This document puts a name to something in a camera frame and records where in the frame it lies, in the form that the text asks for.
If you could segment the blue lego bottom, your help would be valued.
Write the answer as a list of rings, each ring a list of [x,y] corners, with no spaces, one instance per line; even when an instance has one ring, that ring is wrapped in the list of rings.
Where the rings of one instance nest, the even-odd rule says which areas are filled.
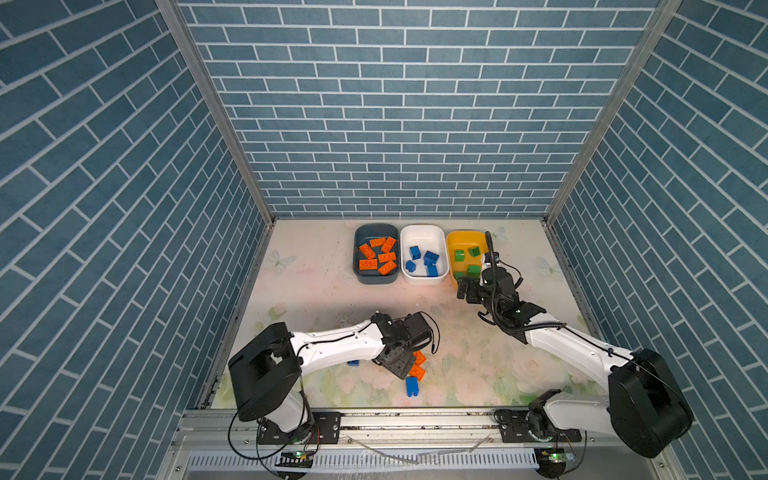
[[[420,392],[419,380],[417,377],[409,376],[405,379],[406,394],[408,397],[417,397]]]

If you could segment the orange lego pair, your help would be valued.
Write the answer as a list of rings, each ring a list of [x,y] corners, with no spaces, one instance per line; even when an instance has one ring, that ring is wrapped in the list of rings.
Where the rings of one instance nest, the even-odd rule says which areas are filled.
[[[376,259],[362,259],[358,263],[358,269],[360,271],[372,271],[379,268],[379,263]]]

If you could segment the orange lego brick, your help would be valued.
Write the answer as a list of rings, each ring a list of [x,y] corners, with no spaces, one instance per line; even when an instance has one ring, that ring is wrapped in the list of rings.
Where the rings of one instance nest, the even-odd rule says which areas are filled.
[[[361,252],[362,256],[367,260],[372,260],[377,258],[376,251],[370,246],[369,243],[363,243],[359,247],[359,251]]]

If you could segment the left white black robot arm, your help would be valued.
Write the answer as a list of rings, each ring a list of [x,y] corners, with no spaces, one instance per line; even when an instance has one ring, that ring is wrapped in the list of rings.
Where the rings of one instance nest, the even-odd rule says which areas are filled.
[[[349,327],[293,332],[284,322],[266,327],[228,361],[241,422],[264,421],[283,438],[306,435],[314,424],[303,377],[350,361],[371,361],[399,379],[416,354],[439,348],[441,332],[424,312],[393,318],[376,312]]]

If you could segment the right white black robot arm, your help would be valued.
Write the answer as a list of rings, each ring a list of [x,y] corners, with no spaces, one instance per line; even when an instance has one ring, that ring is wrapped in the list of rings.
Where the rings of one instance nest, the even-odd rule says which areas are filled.
[[[564,430],[595,432],[653,458],[690,430],[693,411],[660,354],[631,351],[581,333],[545,308],[521,300],[518,285],[489,252],[482,266],[459,276],[457,296],[483,306],[479,317],[484,322],[561,359],[605,391],[577,395],[551,389],[541,394],[526,416],[533,437],[550,441]]]

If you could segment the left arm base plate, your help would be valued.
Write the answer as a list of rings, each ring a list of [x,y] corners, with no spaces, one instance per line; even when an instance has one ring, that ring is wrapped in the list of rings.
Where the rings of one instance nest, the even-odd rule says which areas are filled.
[[[258,432],[260,445],[291,445],[295,443],[337,444],[342,414],[339,411],[318,411],[291,433],[282,432],[276,423],[265,420]]]

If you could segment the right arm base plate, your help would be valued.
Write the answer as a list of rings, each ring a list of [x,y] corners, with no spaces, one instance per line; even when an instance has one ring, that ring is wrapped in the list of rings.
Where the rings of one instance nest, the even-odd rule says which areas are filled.
[[[576,429],[561,430],[539,410],[502,408],[492,417],[500,429],[504,443],[582,441],[582,433]]]

